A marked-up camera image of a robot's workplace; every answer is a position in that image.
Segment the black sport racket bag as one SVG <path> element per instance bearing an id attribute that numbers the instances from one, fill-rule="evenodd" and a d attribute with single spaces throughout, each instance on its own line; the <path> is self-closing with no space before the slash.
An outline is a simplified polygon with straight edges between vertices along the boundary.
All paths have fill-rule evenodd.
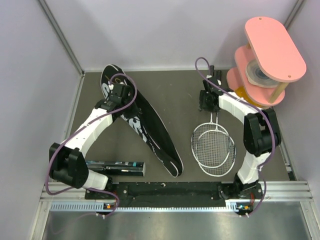
<path id="1" fill-rule="evenodd" d="M 100 87 L 104 98 L 107 99 L 110 95 L 109 81 L 113 76 L 116 76 L 114 82 L 133 86 L 127 77 L 120 74 L 124 75 L 125 72 L 119 66 L 115 64 L 105 66 L 100 76 Z M 180 176 L 184 170 L 183 161 L 159 114 L 139 91 L 132 106 L 138 108 L 135 116 L 127 117 L 122 114 L 120 117 L 142 138 L 171 176 L 174 178 Z"/>

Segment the black shuttlecock tube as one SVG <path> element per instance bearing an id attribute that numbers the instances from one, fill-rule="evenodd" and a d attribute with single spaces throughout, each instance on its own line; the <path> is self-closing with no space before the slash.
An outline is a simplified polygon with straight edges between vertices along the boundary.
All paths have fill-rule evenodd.
<path id="1" fill-rule="evenodd" d="M 87 161 L 87 167 L 97 173 L 111 176 L 144 177 L 146 164 L 136 161 Z"/>

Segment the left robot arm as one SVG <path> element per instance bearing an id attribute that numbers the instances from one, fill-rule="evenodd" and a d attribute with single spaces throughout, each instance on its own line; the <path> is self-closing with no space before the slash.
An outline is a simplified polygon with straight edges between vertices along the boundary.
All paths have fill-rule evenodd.
<path id="1" fill-rule="evenodd" d="M 47 176 L 71 188 L 96 189 L 102 198 L 109 198 L 114 191 L 106 175 L 90 170 L 85 157 L 100 134 L 114 118 L 122 115 L 137 97 L 137 87 L 114 83 L 108 98 L 99 100 L 89 117 L 62 143 L 53 143 L 49 149 Z"/>

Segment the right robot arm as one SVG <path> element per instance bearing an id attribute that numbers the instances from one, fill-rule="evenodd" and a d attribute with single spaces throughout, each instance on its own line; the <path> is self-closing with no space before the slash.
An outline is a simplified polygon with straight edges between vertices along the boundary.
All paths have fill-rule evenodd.
<path id="1" fill-rule="evenodd" d="M 209 106 L 215 111 L 224 110 L 243 124 L 243 145 L 246 149 L 242 166 L 235 174 L 233 192 L 245 198 L 256 187 L 262 168 L 275 153 L 282 142 L 275 111 L 261 109 L 230 89 L 223 89 L 208 78 L 203 79 L 205 92 L 211 95 Z"/>

